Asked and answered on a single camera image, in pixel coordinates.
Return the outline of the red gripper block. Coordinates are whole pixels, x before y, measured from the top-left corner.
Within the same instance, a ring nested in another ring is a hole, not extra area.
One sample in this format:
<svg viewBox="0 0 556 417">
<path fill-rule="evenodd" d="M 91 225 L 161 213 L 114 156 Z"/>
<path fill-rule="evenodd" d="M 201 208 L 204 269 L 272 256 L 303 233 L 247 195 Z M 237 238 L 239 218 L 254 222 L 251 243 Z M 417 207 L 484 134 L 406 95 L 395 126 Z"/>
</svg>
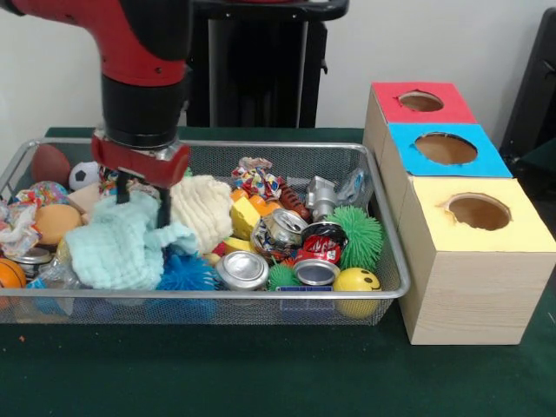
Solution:
<svg viewBox="0 0 556 417">
<path fill-rule="evenodd" d="M 91 151 L 95 160 L 113 170 L 119 170 L 116 179 L 116 203 L 129 201 L 128 181 L 130 175 L 142 178 L 145 182 L 157 186 L 160 207 L 157 215 L 157 227 L 164 228 L 171 220 L 171 188 L 183 177 L 189 165 L 190 147 L 174 142 L 168 148 L 154 150 L 134 150 L 115 142 L 92 136 Z"/>
</svg>

